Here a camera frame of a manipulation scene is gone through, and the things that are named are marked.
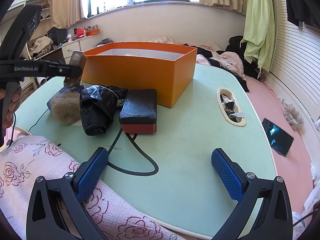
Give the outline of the left hand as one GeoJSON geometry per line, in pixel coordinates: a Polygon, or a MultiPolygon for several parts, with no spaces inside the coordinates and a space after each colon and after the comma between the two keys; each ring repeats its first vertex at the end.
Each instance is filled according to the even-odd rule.
{"type": "Polygon", "coordinates": [[[21,105],[22,95],[23,95],[23,90],[19,86],[18,89],[16,90],[16,92],[12,96],[11,102],[8,107],[6,119],[2,122],[3,129],[7,129],[12,125],[13,115],[21,105]]]}

